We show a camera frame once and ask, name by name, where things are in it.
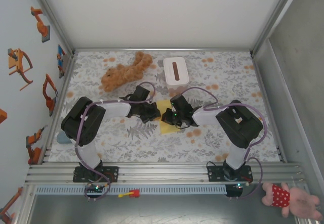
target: brown teddy bear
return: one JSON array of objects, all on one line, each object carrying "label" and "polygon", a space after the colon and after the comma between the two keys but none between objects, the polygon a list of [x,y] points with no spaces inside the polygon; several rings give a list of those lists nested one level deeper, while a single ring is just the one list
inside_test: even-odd
[{"label": "brown teddy bear", "polygon": [[102,77],[101,83],[105,92],[111,92],[115,88],[127,82],[140,80],[145,71],[153,62],[152,56],[141,51],[136,52],[135,60],[131,66],[117,65],[116,68],[109,68]]}]

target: red polka dot fabric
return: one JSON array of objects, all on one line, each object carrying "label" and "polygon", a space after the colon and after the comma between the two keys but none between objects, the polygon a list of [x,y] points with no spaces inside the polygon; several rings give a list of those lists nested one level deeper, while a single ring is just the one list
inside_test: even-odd
[{"label": "red polka dot fabric", "polygon": [[272,185],[273,200],[272,206],[287,207],[289,206],[290,193],[277,185]]}]

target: red clip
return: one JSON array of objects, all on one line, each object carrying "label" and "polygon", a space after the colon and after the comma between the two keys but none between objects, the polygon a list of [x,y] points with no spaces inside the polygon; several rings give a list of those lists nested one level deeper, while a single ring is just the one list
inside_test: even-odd
[{"label": "red clip", "polygon": [[140,197],[140,190],[130,190],[130,192],[132,192],[132,194],[130,194],[130,198],[132,198],[132,197],[135,197],[135,198]]}]

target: gray floor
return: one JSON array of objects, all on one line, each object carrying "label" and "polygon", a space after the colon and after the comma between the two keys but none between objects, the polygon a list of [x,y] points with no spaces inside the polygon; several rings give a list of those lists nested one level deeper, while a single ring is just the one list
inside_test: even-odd
[{"label": "gray floor", "polygon": [[108,196],[96,203],[84,196],[37,196],[31,224],[65,223],[295,223],[281,209],[264,206],[259,190],[252,198],[229,201],[221,195]]}]

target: yellow cloth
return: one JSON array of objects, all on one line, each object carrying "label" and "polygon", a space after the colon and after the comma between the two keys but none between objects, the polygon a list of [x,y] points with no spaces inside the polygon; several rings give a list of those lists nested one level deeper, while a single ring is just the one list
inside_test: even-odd
[{"label": "yellow cloth", "polygon": [[[156,102],[156,105],[161,113],[161,116],[166,112],[167,108],[172,109],[170,100],[158,100]],[[164,123],[161,121],[161,119],[162,118],[160,118],[159,120],[161,135],[179,131],[179,129],[177,129],[175,125],[169,125],[167,123]]]}]

